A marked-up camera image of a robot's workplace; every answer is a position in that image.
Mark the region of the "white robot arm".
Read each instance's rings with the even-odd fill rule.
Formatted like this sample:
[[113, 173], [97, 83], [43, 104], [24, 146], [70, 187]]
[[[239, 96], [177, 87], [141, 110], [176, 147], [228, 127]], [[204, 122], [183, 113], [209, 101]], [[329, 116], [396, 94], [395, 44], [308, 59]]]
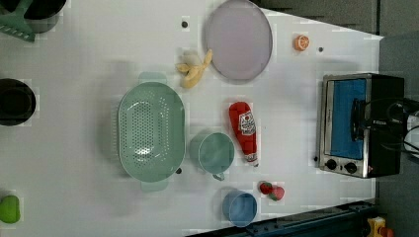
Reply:
[[419, 112], [408, 116], [407, 133], [404, 136], [404, 148], [414, 157], [419, 157]]

